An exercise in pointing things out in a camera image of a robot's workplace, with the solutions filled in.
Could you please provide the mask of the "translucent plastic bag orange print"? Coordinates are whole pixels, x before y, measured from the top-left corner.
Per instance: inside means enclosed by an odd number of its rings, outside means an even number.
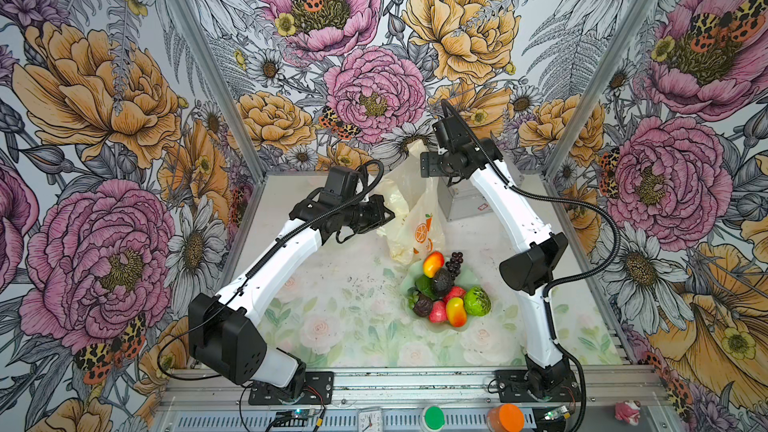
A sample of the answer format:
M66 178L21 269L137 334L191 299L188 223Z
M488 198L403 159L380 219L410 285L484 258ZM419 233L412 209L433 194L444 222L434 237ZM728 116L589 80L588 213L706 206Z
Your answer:
M439 180L421 176L420 155L427 151L421 141L408 145L408 157L374 189L395 214L377 234L386 239L390 258L404 266L422 261L447 245L437 194Z

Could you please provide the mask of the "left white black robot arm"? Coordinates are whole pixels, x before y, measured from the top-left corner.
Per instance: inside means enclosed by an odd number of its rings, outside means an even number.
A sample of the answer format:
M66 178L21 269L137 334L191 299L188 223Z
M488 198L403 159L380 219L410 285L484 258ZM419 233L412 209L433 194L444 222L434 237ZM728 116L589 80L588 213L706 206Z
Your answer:
M324 186L288 215L272 245L213 295L199 294L188 307L191 356L230 382L254 381L295 397L305 387L303 361L266 343L257 327L278 291L329 238L366 234L395 217L375 188L384 176L375 159L356 168L332 167Z

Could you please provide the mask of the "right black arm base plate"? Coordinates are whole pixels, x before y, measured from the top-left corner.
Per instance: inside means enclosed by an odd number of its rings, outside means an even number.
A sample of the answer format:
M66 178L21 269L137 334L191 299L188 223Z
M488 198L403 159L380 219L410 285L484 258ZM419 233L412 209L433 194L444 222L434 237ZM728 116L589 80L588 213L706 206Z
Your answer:
M565 379L552 386L541 385L537 392L522 369L501 369L494 372L486 386L488 393L497 395L502 403L563 402L575 403L582 398L579 382L573 372L567 372Z

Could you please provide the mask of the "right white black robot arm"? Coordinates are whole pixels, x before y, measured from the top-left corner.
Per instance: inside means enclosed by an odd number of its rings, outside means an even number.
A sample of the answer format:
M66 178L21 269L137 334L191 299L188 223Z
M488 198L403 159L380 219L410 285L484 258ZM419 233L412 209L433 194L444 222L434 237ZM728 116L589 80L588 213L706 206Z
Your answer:
M517 296L526 331L523 382L532 397L550 399L575 382L569 359L553 337L551 305L544 293L568 239L554 233L530 206L532 196L518 187L494 141L478 138L448 100L440 106L442 118L433 125L438 150L420 154L421 176L469 181L502 224L512 256L499 264L499 273Z

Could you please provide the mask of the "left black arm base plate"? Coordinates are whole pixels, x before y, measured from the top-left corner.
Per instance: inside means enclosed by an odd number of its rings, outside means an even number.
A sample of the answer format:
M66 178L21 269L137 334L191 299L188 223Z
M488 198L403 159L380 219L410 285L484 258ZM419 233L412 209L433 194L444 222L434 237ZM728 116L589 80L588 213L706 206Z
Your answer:
M332 402L335 374L330 371L310 371L280 388L255 382L249 392L251 406L329 405Z

